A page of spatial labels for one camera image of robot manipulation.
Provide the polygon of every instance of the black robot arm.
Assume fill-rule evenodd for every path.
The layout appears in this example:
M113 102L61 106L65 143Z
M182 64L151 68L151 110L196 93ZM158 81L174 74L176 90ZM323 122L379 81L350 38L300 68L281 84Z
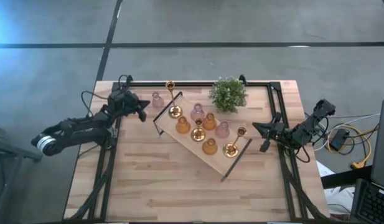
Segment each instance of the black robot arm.
M88 142L95 142L103 148L109 148L112 142L108 129L117 118L137 113L141 121L146 120L143 109L150 101L139 100L128 90L129 83L127 80L126 85L113 90L107 99L107 105L103 105L94 116L61 121L42 131L31 141L31 144L47 156L58 154L66 147Z
M260 151L266 152L270 145L270 139L275 140L291 149L299 149L305 146L317 133L316 126L327 116L334 115L335 106L323 99L316 103L313 114L293 129L286 128L280 122L281 113L276 113L270 123L253 123L254 128L260 132L265 142Z

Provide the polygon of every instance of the pink glass bottle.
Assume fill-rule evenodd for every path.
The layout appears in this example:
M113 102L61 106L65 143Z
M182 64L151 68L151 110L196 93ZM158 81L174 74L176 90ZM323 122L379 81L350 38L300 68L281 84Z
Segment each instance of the pink glass bottle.
M152 100L152 105L154 108L162 108L164 106L164 100L161 98L158 92L154 92L152 94L153 100Z
M192 112L190 112L190 117L192 118L192 121L195 121L197 118L200 118L200 119L205 118L205 112L200 103L196 103L194 105Z
M215 135L218 138L224 139L227 138L230 134L229 131L229 124L226 121L222 121L216 128L215 128Z

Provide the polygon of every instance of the wooden board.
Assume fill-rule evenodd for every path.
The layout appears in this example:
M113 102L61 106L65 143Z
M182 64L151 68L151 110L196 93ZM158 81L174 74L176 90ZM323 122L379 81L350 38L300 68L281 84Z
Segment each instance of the wooden board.
M95 93L108 96L113 82L98 82ZM283 98L291 127L304 120L297 83L281 81ZM201 103L207 111L215 111L207 98L210 88L177 88L192 103ZM171 100L163 88L132 88L140 98L151 100L158 91L166 104ZM263 142L251 122L269 122L271 111L265 88L247 88L247 106L238 114L218 114L217 119L230 122L230 128L247 128L246 138L253 141L230 176L222 177L204 161L192 154L167 134L161 137L152 120L161 109L146 108L147 121L136 115L124 118L119 132L115 170L108 202L108 222L262 222L288 221L283 178L276 143L261 153ZM105 100L93 97L91 109L96 112ZM82 145L84 151L92 144ZM304 190L315 206L329 215L314 151L308 164L297 162ZM98 151L92 150L77 161L65 217L77 211L88 197L95 177ZM298 214L296 194L293 194Z
M190 122L190 125L192 128L187 134L179 134L176 129L175 125L177 124L177 120L171 118L168 115L168 109L165 111L165 113L162 114L162 116L156 121L156 124L164 130L168 135L173 137L176 141L181 143L185 149L189 150L190 152L193 152L197 157L199 157L201 160L206 162L210 167L214 168L216 171L218 171L223 176L228 172L232 164L235 162L235 159L240 155L237 155L235 157L229 158L226 157L222 151L222 147L228 143L233 143L235 139L237 138L236 130L230 130L230 134L226 139L220 139L215 136L214 130L213 131L205 131L206 138L214 138L218 145L218 151L214 155L206 155L206 153L203 152L202 146L203 142L195 142L190 137L190 132L196 128L196 125L192 122L192 118L190 117L190 112L193 110L193 105L191 102L187 100L187 95L183 95L178 97L176 99L176 105L180 106L183 110L183 115L186 116L187 120ZM206 114L207 113L213 113L215 117L217 116L216 111L207 111L205 108ZM247 140L243 137L240 137L237 141L236 145L239 148L239 152L243 149L244 146L247 144Z

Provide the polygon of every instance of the potted plant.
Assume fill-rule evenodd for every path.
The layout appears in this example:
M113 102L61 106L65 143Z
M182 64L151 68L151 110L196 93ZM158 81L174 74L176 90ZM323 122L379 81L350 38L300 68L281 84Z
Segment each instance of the potted plant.
M221 112L237 113L237 106L246 106L246 88L236 78L221 78L210 90L208 96Z

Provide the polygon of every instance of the concrete floor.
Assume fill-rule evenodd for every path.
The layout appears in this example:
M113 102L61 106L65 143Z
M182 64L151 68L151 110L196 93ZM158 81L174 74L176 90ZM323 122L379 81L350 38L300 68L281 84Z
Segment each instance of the concrete floor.
M105 43L116 0L0 0L0 44ZM380 42L381 0L124 0L113 42ZM0 127L13 144L86 114L103 49L0 49ZM297 80L304 109L326 98L337 116L378 113L384 99L384 47L111 49L103 80ZM332 119L331 124L348 121ZM373 128L378 118L354 123ZM6 223L60 220L77 147L40 163L24 161ZM326 150L335 172L362 159Z

